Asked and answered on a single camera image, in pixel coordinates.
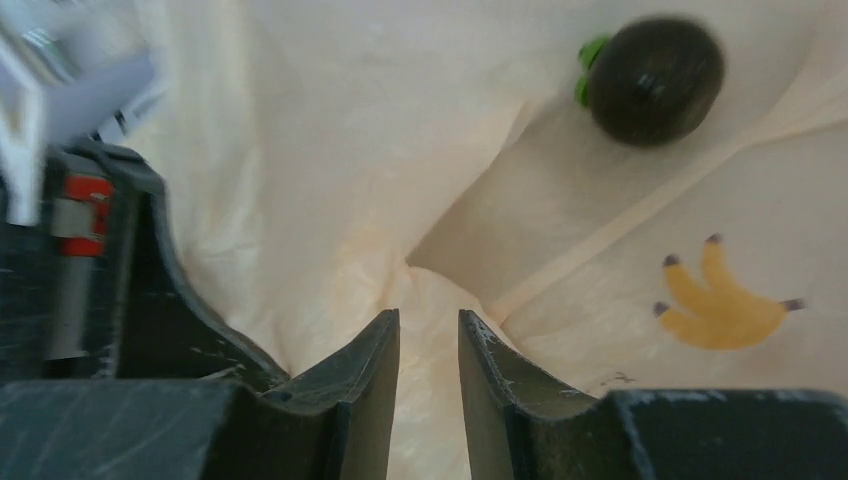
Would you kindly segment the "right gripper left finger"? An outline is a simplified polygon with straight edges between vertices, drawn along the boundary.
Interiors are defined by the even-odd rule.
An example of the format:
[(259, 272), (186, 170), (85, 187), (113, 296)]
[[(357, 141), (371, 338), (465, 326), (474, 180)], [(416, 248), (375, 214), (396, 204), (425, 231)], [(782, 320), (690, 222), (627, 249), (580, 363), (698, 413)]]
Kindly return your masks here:
[(400, 315), (264, 394), (231, 380), (1, 386), (5, 479), (382, 479)]

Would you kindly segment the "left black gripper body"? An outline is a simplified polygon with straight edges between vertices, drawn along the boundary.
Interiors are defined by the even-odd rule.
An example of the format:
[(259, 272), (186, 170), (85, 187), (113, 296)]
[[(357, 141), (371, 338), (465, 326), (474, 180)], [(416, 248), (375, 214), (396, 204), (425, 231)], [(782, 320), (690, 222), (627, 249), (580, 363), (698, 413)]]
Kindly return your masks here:
[(166, 374), (162, 178), (135, 151), (80, 142), (49, 152), (38, 220), (10, 222), (1, 187), (1, 377)]

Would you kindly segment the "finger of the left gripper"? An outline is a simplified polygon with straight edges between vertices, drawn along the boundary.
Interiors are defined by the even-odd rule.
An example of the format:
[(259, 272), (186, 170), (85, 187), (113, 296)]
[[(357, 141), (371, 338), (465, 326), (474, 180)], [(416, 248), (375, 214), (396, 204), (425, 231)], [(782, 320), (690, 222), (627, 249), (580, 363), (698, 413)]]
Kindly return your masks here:
[(177, 259), (163, 193), (145, 194), (139, 202), (117, 376), (231, 379), (257, 392), (290, 379), (190, 284)]

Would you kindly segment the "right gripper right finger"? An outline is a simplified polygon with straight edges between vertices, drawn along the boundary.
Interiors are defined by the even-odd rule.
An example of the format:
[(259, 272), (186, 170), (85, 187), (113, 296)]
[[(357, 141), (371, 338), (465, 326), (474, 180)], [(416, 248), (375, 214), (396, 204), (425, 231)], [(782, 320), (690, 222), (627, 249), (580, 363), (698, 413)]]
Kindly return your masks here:
[(612, 390), (594, 398), (458, 315), (476, 479), (843, 479), (847, 403), (815, 390)]

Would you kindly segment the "translucent orange plastic bag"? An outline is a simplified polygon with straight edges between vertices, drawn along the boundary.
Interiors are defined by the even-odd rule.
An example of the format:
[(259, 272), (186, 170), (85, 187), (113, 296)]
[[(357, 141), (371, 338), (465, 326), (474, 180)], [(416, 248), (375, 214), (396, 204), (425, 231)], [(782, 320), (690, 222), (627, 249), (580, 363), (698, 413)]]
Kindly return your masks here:
[[(705, 23), (724, 86), (656, 149), (577, 52)], [(847, 390), (843, 1), (139, 1), (165, 95), (130, 138), (226, 322), (298, 374), (398, 309), (392, 479), (468, 479), (460, 309), (590, 395)]]

